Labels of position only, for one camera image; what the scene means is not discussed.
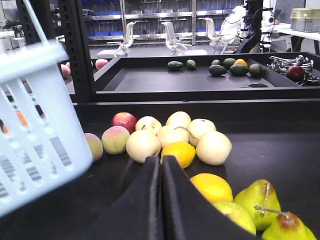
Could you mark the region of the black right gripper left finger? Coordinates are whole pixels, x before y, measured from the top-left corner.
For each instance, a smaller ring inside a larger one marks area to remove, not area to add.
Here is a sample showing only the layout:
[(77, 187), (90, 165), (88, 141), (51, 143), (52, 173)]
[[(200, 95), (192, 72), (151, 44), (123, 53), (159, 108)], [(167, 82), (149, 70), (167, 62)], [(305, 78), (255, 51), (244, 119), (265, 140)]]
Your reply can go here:
[(79, 233), (81, 240), (162, 240), (158, 157), (146, 158), (137, 176), (106, 211)]

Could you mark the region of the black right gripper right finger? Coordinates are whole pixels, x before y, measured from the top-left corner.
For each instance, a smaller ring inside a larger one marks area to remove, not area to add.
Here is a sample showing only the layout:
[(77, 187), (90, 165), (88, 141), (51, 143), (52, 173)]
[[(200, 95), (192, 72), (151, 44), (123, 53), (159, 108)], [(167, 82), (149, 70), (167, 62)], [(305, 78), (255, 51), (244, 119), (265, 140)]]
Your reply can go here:
[(172, 155), (162, 162), (161, 207), (166, 240), (258, 239), (207, 201)]

